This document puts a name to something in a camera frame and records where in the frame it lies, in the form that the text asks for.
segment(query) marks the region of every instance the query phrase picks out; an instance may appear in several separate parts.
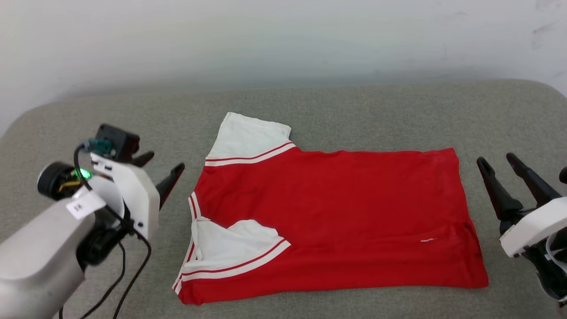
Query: sticker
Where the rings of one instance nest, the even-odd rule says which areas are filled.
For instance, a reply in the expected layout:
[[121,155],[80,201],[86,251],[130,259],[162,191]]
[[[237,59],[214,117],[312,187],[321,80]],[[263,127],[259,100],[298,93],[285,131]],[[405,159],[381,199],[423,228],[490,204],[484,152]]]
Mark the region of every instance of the sticker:
[[71,203],[65,205],[67,210],[78,220],[85,218],[104,206],[106,206],[106,202],[93,192],[88,192],[80,198],[77,198]]

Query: red and white t-shirt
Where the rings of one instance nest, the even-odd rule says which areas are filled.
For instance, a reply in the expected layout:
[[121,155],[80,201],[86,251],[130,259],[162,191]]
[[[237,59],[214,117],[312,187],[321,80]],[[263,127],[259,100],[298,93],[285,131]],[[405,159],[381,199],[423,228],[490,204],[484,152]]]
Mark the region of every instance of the red and white t-shirt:
[[184,304],[282,291],[488,285],[453,149],[304,152],[228,113],[189,197]]

